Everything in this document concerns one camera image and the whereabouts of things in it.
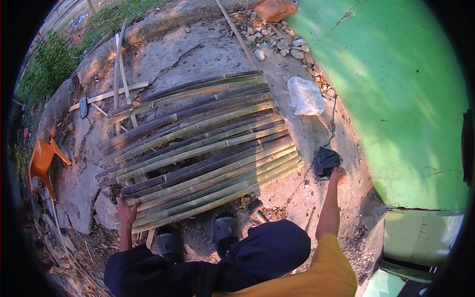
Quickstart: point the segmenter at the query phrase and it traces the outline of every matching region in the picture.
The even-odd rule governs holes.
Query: green bamboo strip
[[[201,154],[204,154],[204,153],[209,153],[209,152],[212,152],[212,151],[215,151],[215,150],[218,150],[218,149],[222,149],[222,148],[225,148],[225,147],[228,147],[228,146],[241,144],[241,143],[251,141],[251,140],[254,140],[254,139],[259,139],[261,137],[271,135],[271,134],[274,134],[274,133],[277,133],[277,132],[280,132],[280,131],[285,131],[285,130],[287,130],[287,126],[285,124],[283,124],[283,125],[279,125],[277,127],[273,127],[273,128],[263,130],[263,131],[258,131],[258,132],[251,133],[251,134],[248,134],[248,135],[244,135],[244,136],[240,136],[240,137],[220,141],[218,143],[206,145],[204,147],[200,147],[200,148],[197,148],[197,149],[194,149],[194,150],[191,150],[191,151],[187,151],[187,152],[175,155],[173,157],[169,157],[169,158],[157,161],[157,162],[149,164],[149,165],[145,165],[144,167],[133,170],[129,173],[123,174],[121,176],[117,176],[115,179],[117,180],[117,182],[124,182],[124,181],[128,180],[129,178],[139,176],[140,174],[150,172],[152,170],[161,168],[161,167],[166,166],[166,165],[170,165],[172,163],[176,163],[176,162],[181,161],[181,160],[185,160],[185,159],[188,159],[188,158],[191,158],[191,157],[194,157],[194,156],[198,156],[198,155],[201,155]]]
[[[214,125],[214,124],[218,124],[218,123],[221,123],[221,122],[233,119],[233,118],[237,118],[237,117],[240,117],[240,116],[243,116],[243,115],[248,115],[248,114],[252,114],[252,113],[255,113],[255,112],[258,112],[258,111],[261,111],[261,110],[274,108],[274,107],[277,107],[277,106],[278,106],[278,104],[277,104],[276,101],[260,103],[260,104],[257,104],[257,105],[253,105],[253,106],[250,106],[250,107],[239,109],[237,111],[233,111],[233,112],[230,112],[230,113],[227,113],[227,114],[224,114],[224,115],[219,115],[219,116],[216,116],[214,118],[198,122],[196,124],[187,126],[187,127],[182,128],[180,130],[177,130],[175,132],[172,132],[172,133],[167,134],[165,136],[162,136],[160,138],[154,139],[154,140],[149,141],[145,144],[142,144],[142,145],[140,145],[140,146],[138,146],[138,147],[136,147],[136,148],[134,148],[134,149],[118,156],[118,157],[116,157],[114,161],[115,161],[116,164],[119,164],[120,162],[123,162],[123,161],[125,161],[127,159],[130,159],[130,158],[132,158],[132,157],[134,157],[138,154],[146,152],[149,149],[154,148],[154,147],[156,147],[160,144],[164,144],[166,142],[169,142],[173,139],[179,138],[179,137],[181,137],[183,135],[186,135],[186,134],[191,134],[193,132],[198,131],[199,129],[202,129],[202,128],[205,128],[205,127],[208,127],[208,126],[211,126],[211,125]]]
[[[250,85],[258,85],[262,83],[266,83],[266,77],[264,75],[259,75],[252,77],[252,79],[246,80],[246,81],[240,81],[240,82],[235,82],[235,83],[229,83],[229,84],[222,84],[222,85],[217,85],[217,86],[208,86],[204,87],[201,89],[196,89],[196,90],[191,90],[183,93],[178,93],[171,95],[169,97],[165,98],[160,98],[156,99],[154,101],[151,101],[147,104],[143,105],[138,105],[137,107],[133,107],[132,109],[129,109],[125,112],[122,112],[118,115],[114,115],[106,120],[106,122],[103,124],[102,127],[107,127],[110,126],[114,123],[120,122],[131,115],[136,115],[138,113],[144,112],[146,110],[152,109],[152,108],[157,108],[160,106],[164,106],[166,104],[170,104],[172,102],[178,101],[178,100],[183,100],[186,98],[191,98],[199,95],[204,95],[204,94],[209,94],[209,93],[214,93],[218,91],[224,91],[228,89],[232,89],[235,87],[240,87],[240,86],[250,86]]]
[[[195,200],[197,198],[206,196],[208,194],[220,191],[220,190],[222,190],[224,188],[227,188],[227,187],[229,187],[233,184],[236,184],[236,183],[248,180],[252,177],[258,176],[261,173],[264,173],[264,172],[266,172],[270,169],[273,169],[274,167],[277,167],[277,166],[279,166],[279,165],[281,165],[281,164],[283,164],[287,161],[292,161],[292,162],[289,163],[289,166],[292,166],[292,165],[297,164],[298,162],[300,162],[300,156],[298,155],[298,152],[293,151],[293,152],[291,152],[287,155],[284,155],[280,158],[274,159],[269,163],[263,164],[259,167],[254,167],[251,170],[248,170],[247,172],[244,172],[244,173],[242,173],[244,171],[244,169],[243,170],[232,171],[232,172],[226,174],[226,177],[214,179],[213,182],[211,182],[211,183],[214,183],[214,185],[210,186],[210,187],[207,185],[208,183],[205,183],[205,185],[200,184],[200,185],[194,186],[190,189],[192,194],[181,197],[179,199],[174,199],[174,200],[159,204],[157,206],[145,209],[143,211],[140,211],[140,212],[137,213],[137,218],[140,218],[142,216],[147,216],[147,215],[150,215],[152,213],[156,213],[158,211],[163,211],[163,210],[169,209],[171,207],[175,207],[177,205],[183,204],[185,202],[189,202],[189,201]]]
[[[302,168],[303,165],[304,165],[304,162],[300,162],[297,165],[292,166],[290,168],[287,168],[286,170],[284,170],[284,171],[282,171],[278,174],[275,174],[275,175],[273,175],[273,176],[271,176],[271,177],[269,177],[269,178],[267,178],[267,179],[265,179],[261,182],[257,182],[257,183],[255,183],[251,186],[248,186],[247,188],[242,189],[242,190],[240,190],[240,191],[238,191],[234,194],[231,194],[231,195],[226,196],[224,198],[218,199],[216,201],[212,201],[212,202],[210,202],[208,204],[205,204],[203,206],[199,206],[199,207],[196,207],[192,210],[169,216],[165,219],[156,220],[156,221],[153,221],[153,222],[150,222],[150,223],[146,223],[146,224],[143,224],[143,225],[140,225],[140,226],[133,227],[132,228],[132,234],[142,232],[142,231],[145,231],[145,230],[149,230],[151,228],[167,225],[167,224],[170,224],[170,223],[173,223],[173,222],[178,222],[180,220],[184,220],[186,218],[195,216],[195,215],[203,213],[205,211],[209,211],[209,210],[211,210],[213,208],[216,208],[218,206],[221,206],[223,204],[229,203],[229,202],[231,202],[231,201],[233,201],[237,198],[240,198],[240,197],[242,197],[246,194],[258,191],[262,187],[264,187],[264,186],[266,186],[266,185],[268,185],[272,182],[275,182],[275,181],[277,181],[277,180],[279,180],[283,177],[286,177],[287,175],[291,174],[292,172]]]
[[[184,211],[188,211],[193,208],[196,208],[197,206],[204,205],[208,202],[215,201],[217,199],[226,197],[231,195],[232,193],[236,193],[237,191],[240,191],[242,189],[247,188],[250,185],[253,185],[257,182],[261,182],[275,174],[278,174],[281,171],[284,171],[285,169],[292,167],[296,165],[300,160],[297,160],[297,158],[294,158],[292,160],[289,160],[287,162],[284,162],[282,164],[279,164],[278,166],[275,166],[271,169],[268,169],[260,174],[253,175],[252,173],[256,172],[256,170],[253,170],[251,173],[251,176],[249,176],[247,179],[237,182],[235,184],[231,184],[228,187],[212,192],[208,195],[204,195],[202,197],[199,197],[197,199],[191,200],[191,201],[185,201],[184,203],[180,203],[179,205],[176,205],[171,208],[164,209],[162,211],[154,212],[149,215],[143,216],[141,218],[138,218],[134,223],[133,227],[135,226],[140,226],[155,220],[160,220],[160,219],[165,219],[169,216],[179,214]],[[115,224],[117,228],[120,228],[120,223]]]
[[[266,149],[264,151],[258,152],[254,155],[249,156],[249,157],[243,158],[241,160],[235,161],[231,164],[228,164],[226,166],[223,166],[223,167],[218,168],[216,170],[213,170],[211,172],[200,175],[196,178],[187,180],[185,182],[176,184],[174,186],[171,186],[169,188],[166,188],[166,189],[163,189],[163,190],[160,190],[160,191],[156,191],[154,193],[150,193],[150,194],[142,196],[138,199],[143,204],[143,203],[147,203],[149,201],[153,201],[153,200],[158,199],[158,198],[168,196],[168,195],[173,194],[175,192],[184,190],[186,188],[189,188],[189,187],[192,187],[194,185],[200,184],[200,183],[205,182],[207,180],[216,178],[220,175],[226,174],[230,171],[233,171],[233,170],[236,170],[240,167],[246,166],[249,163],[255,162],[257,160],[260,160],[262,158],[265,158],[267,156],[275,154],[279,151],[286,150],[286,149],[292,148],[292,147],[294,147],[294,142],[292,141],[291,138],[289,138],[288,142],[282,143],[280,145],[276,145],[274,147],[271,147],[271,148]],[[126,203],[129,206],[132,207],[136,200],[137,199],[129,199],[129,200],[126,201]],[[113,213],[117,212],[117,208],[115,206],[111,206],[111,207],[108,208],[108,211],[109,211],[110,214],[113,214]]]
[[[235,78],[237,77],[255,77],[257,75],[262,75],[263,73],[264,73],[263,71],[247,71],[247,72],[241,72],[241,73],[235,73],[235,74],[226,74],[226,75],[220,75],[217,77],[208,77],[205,79],[199,79],[199,80],[192,81],[183,85],[174,86],[170,89],[166,89],[158,93],[154,93],[150,96],[147,96],[140,100],[134,101],[131,104],[127,104],[119,109],[116,109],[111,112],[110,116],[120,114],[130,108],[133,108],[134,106],[145,104],[150,101],[163,98],[165,96],[182,93],[182,92],[186,92],[186,91],[190,91],[194,89],[199,89],[206,86],[214,86],[214,85],[220,85],[220,84],[224,84],[228,82],[235,82],[237,81],[235,80]]]
[[[158,199],[155,199],[155,200],[152,200],[152,201],[149,201],[149,202],[141,203],[137,211],[139,213],[143,213],[144,211],[148,211],[151,208],[155,208],[155,207],[160,206],[162,204],[167,204],[168,202],[180,199],[182,197],[192,195],[193,193],[196,193],[198,191],[199,192],[204,191],[204,190],[208,191],[208,190],[212,189],[213,186],[218,185],[218,184],[220,185],[220,186],[218,186],[219,187],[218,190],[221,190],[223,188],[226,188],[226,187],[231,186],[232,184],[234,184],[235,183],[235,182],[233,182],[233,181],[235,181],[234,178],[237,177],[238,175],[240,176],[240,175],[242,175],[244,173],[248,173],[248,172],[250,172],[252,174],[253,170],[257,171],[257,174],[259,174],[259,173],[262,173],[262,172],[264,172],[268,169],[271,169],[272,167],[275,167],[275,166],[280,165],[280,164],[282,164],[282,163],[284,163],[288,160],[291,160],[291,159],[293,159],[297,156],[298,156],[298,152],[297,152],[295,146],[286,148],[286,149],[284,149],[282,151],[279,151],[277,153],[274,153],[270,156],[267,156],[265,158],[262,158],[260,160],[255,161],[255,162],[252,162],[250,164],[247,164],[245,166],[237,168],[237,169],[235,169],[233,171],[230,171],[228,173],[219,175],[215,178],[208,179],[208,180],[206,180],[202,183],[193,185],[193,186],[188,187],[184,190],[172,193],[170,195],[167,195],[167,196],[164,196],[162,198],[158,198]]]
[[[254,129],[254,128],[257,128],[257,127],[260,127],[260,126],[263,126],[263,125],[266,125],[266,124],[269,124],[269,123],[277,122],[277,121],[280,121],[280,120],[283,120],[283,119],[284,119],[283,115],[276,115],[276,116],[271,117],[269,119],[265,119],[265,120],[262,120],[262,121],[259,121],[259,122],[247,124],[247,125],[244,125],[244,126],[241,126],[241,127],[223,132],[221,134],[215,135],[213,137],[205,138],[203,140],[191,143],[189,145],[183,146],[183,147],[175,149],[173,151],[163,153],[161,155],[153,157],[153,158],[151,158],[147,161],[135,164],[135,165],[130,166],[128,168],[118,170],[117,171],[117,176],[124,175],[126,173],[129,173],[133,170],[139,169],[139,168],[144,167],[146,165],[149,165],[149,164],[155,163],[157,161],[160,161],[160,160],[178,155],[179,153],[184,153],[184,152],[187,152],[189,150],[204,146],[206,144],[210,144],[210,143],[213,143],[215,141],[218,141],[218,140],[221,140],[221,139],[224,139],[224,138],[228,138],[230,136],[236,135],[236,134],[244,132],[246,130]]]

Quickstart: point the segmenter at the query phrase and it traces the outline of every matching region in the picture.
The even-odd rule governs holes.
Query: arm
[[[322,211],[318,220],[315,237],[318,241],[326,235],[338,235],[340,228],[340,211],[338,210],[338,186],[346,180],[346,171],[343,167],[338,166],[333,169],[328,184],[328,191],[323,202]]]
[[[132,225],[137,218],[139,201],[136,200],[132,209],[130,209],[127,203],[125,203],[124,197],[120,195],[117,198],[117,206],[121,223],[119,252],[123,252],[132,248]]]

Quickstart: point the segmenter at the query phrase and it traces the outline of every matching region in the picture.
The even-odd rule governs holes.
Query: person
[[[335,167],[315,232],[318,246],[310,268],[287,276],[310,255],[310,238],[288,220],[250,228],[248,237],[239,240],[236,216],[229,210],[217,211],[212,218],[212,241],[221,261],[184,262],[180,234],[171,226],[156,230],[159,255],[145,244],[132,248],[138,203],[130,209],[119,197],[120,249],[106,264],[104,283],[117,297],[354,296],[356,276],[337,240],[337,192],[345,180],[345,169]]]

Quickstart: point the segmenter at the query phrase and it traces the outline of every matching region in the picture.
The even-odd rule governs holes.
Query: black plastic bag
[[[333,168],[340,166],[342,162],[343,159],[337,152],[321,146],[313,159],[313,169],[315,170],[317,181],[328,181]]]

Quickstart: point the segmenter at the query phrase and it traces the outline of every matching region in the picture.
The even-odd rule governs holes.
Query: orange plastic chair
[[[31,192],[33,192],[33,178],[41,178],[45,182],[53,201],[56,201],[56,196],[53,193],[53,188],[49,182],[48,168],[51,165],[51,161],[55,154],[57,154],[66,164],[71,165],[71,161],[62,151],[59,150],[54,139],[51,139],[51,144],[47,144],[42,139],[38,139],[28,166]]]

